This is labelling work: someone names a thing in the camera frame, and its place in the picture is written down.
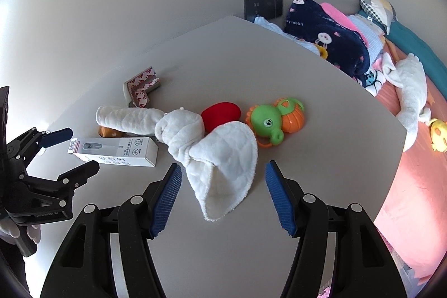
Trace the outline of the white gloved hand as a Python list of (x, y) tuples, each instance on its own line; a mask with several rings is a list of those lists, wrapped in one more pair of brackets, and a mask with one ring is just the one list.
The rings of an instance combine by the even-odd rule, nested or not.
[[(20, 235), (20, 226), (18, 226), (12, 219), (5, 217), (0, 221), (0, 236), (2, 240), (15, 245)], [(38, 244), (41, 240), (41, 226), (27, 226), (27, 235), (35, 244)]]

